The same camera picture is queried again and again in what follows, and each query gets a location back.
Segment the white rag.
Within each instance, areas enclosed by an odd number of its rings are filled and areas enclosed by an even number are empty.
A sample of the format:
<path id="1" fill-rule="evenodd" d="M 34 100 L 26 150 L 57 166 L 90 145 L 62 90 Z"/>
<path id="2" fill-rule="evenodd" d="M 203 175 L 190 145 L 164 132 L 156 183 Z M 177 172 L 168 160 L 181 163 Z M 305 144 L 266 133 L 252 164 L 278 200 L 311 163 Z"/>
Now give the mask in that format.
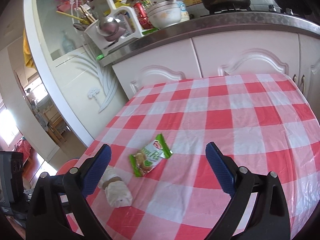
<path id="1" fill-rule="evenodd" d="M 106 168 L 98 183 L 98 187 L 106 194 L 107 202 L 111 207 L 119 208 L 131 206 L 133 196 L 125 182 L 117 175 L 113 167 L 108 166 Z"/>

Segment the green snack wrapper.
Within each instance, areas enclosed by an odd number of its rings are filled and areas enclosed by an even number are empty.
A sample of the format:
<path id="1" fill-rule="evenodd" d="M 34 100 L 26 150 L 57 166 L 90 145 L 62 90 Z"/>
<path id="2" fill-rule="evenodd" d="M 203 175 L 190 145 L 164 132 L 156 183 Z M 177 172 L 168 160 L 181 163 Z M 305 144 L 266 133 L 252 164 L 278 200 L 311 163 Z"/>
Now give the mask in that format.
<path id="1" fill-rule="evenodd" d="M 135 154 L 129 155 L 129 161 L 136 177 L 143 177 L 151 172 L 163 159 L 169 159 L 173 155 L 162 133 L 141 148 Z"/>

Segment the pink plastic trash bucket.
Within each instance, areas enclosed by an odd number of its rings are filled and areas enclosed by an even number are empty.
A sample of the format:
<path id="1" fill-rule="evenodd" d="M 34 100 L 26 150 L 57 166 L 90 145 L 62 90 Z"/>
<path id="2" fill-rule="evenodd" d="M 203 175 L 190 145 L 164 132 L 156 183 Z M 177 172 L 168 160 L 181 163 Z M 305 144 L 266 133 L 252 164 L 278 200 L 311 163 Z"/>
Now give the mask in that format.
<path id="1" fill-rule="evenodd" d="M 56 175 L 64 175 L 66 174 L 71 168 L 75 167 L 76 163 L 79 159 L 74 158 L 71 160 L 68 160 L 66 163 L 64 163 L 61 168 L 57 171 Z"/>

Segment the wooden chair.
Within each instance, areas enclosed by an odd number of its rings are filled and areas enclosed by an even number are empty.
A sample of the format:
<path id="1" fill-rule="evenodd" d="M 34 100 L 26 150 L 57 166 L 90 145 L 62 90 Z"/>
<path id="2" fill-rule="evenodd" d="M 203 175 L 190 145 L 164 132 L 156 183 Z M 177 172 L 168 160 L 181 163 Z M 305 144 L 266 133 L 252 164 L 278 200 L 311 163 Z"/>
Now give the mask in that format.
<path id="1" fill-rule="evenodd" d="M 58 144 L 66 142 L 63 133 L 68 130 L 67 124 L 54 105 L 46 107 L 42 114 L 48 120 L 49 129 L 52 131 L 54 141 Z"/>

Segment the steel ladle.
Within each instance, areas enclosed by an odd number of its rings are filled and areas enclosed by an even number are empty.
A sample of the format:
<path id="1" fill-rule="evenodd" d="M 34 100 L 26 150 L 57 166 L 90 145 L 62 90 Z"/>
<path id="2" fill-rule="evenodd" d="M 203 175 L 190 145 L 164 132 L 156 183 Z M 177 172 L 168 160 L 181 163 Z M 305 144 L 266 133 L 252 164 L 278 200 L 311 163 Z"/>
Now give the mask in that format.
<path id="1" fill-rule="evenodd" d="M 104 14 L 107 8 L 107 0 L 95 0 L 96 11 L 98 14 L 98 29 L 101 35 L 108 41 L 112 42 L 123 36 L 125 30 L 119 26 L 119 23 L 114 17 L 109 17 Z"/>

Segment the white dish rack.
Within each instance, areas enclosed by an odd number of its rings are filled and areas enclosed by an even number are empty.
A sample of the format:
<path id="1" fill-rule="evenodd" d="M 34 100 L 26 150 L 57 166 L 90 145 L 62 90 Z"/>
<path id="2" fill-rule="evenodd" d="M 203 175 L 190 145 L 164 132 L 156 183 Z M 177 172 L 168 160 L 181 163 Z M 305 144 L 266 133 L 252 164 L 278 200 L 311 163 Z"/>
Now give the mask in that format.
<path id="1" fill-rule="evenodd" d="M 150 0 L 87 0 L 92 12 L 86 35 L 104 56 L 111 50 L 141 38 L 152 29 L 144 5 Z"/>

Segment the red soda can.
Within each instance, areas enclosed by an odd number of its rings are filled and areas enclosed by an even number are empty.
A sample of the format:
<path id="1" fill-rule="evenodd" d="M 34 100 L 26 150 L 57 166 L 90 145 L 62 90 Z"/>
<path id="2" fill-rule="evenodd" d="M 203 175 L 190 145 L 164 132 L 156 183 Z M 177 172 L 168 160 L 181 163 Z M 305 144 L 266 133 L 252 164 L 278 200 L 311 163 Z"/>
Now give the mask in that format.
<path id="1" fill-rule="evenodd" d="M 133 5 L 133 9 L 136 12 L 138 21 L 139 21 L 140 25 L 142 26 L 142 28 L 143 29 L 152 29 L 153 25 L 149 21 L 149 18 L 146 14 L 146 11 L 145 11 L 142 3 L 140 3 L 139 1 L 136 1 Z"/>

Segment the grey stone countertop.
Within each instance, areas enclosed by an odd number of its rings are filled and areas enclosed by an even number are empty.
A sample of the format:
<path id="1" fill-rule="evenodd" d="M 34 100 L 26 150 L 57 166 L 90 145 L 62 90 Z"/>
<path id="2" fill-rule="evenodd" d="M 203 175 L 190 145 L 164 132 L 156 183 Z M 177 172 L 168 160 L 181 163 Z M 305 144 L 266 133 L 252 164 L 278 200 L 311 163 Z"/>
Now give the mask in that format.
<path id="1" fill-rule="evenodd" d="M 112 49 L 98 62 L 104 67 L 181 40 L 244 30 L 284 31 L 319 38 L 319 25 L 297 16 L 265 11 L 227 12 L 196 18 L 155 31 Z"/>

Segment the black wok pan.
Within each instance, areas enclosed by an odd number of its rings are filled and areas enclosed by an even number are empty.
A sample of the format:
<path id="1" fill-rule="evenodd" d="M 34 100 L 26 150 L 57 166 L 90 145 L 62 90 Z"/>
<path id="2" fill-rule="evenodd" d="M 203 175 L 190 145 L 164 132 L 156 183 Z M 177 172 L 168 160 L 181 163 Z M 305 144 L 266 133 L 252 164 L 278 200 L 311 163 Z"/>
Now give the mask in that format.
<path id="1" fill-rule="evenodd" d="M 280 11 L 284 14 L 297 15 L 305 18 L 306 15 L 312 14 L 312 9 L 306 0 L 274 0 Z"/>

